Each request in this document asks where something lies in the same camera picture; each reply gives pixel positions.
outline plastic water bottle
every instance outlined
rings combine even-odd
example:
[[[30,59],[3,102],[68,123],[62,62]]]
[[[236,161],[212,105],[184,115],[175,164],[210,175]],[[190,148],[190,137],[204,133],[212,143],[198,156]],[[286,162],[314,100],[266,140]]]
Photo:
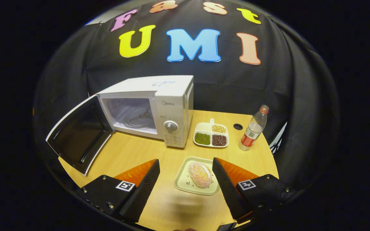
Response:
[[[249,122],[248,127],[246,128],[245,134],[242,136],[241,142],[239,142],[239,148],[248,151],[251,149],[255,140],[258,139],[258,136],[262,133],[266,126],[266,115],[268,114],[269,107],[262,105],[260,110],[255,113]]]

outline letter m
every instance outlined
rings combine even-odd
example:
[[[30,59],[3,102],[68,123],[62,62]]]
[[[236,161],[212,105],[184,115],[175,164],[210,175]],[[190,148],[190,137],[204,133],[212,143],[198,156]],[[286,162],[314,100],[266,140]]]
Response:
[[[207,62],[221,61],[217,47],[217,38],[220,32],[217,30],[203,29],[195,39],[192,39],[184,29],[169,30],[166,34],[171,37],[171,54],[166,57],[169,62],[184,60],[181,47],[190,60],[195,58],[201,48],[201,54],[198,56],[199,60]]]

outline white microwave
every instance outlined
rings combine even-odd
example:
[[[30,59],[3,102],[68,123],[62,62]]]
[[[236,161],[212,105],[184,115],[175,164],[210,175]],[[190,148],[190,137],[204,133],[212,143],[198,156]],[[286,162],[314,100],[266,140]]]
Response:
[[[63,116],[47,135],[51,148],[86,175],[114,131],[185,147],[194,106],[194,76],[127,79],[94,94]]]

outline microwave door window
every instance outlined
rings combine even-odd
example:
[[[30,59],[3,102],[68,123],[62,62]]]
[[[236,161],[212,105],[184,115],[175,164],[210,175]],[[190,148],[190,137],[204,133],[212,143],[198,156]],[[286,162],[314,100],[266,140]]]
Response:
[[[82,117],[74,117],[54,138],[61,152],[73,162],[84,163],[90,146],[104,132],[95,108],[90,108]]]
[[[104,103],[115,127],[157,134],[148,98],[105,98]]]

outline pink letter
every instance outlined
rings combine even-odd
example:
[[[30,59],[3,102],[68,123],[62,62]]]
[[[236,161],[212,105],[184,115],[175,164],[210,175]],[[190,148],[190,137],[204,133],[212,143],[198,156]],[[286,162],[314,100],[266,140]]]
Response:
[[[236,34],[242,41],[242,55],[239,57],[239,60],[243,63],[259,65],[261,60],[258,59],[257,46],[256,42],[258,38],[253,35],[245,33]]]
[[[134,10],[131,10],[130,12],[128,12],[128,13],[125,13],[125,14],[117,17],[115,19],[115,25],[113,25],[113,28],[110,31],[113,32],[114,30],[123,27],[125,25],[124,21],[127,22],[131,18],[131,14],[136,13],[137,11],[138,11],[137,9],[134,9]]]

